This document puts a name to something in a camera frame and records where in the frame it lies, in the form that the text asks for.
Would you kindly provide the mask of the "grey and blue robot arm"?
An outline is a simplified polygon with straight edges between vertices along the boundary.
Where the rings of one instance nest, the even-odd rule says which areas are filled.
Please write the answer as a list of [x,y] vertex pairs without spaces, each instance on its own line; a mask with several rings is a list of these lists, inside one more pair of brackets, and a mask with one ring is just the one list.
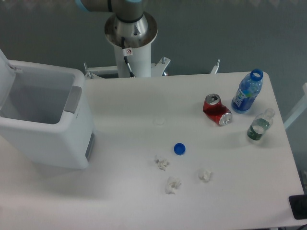
[[142,0],[76,0],[86,12],[111,12],[105,24],[109,42],[120,48],[140,48],[154,41],[157,23],[144,10]]

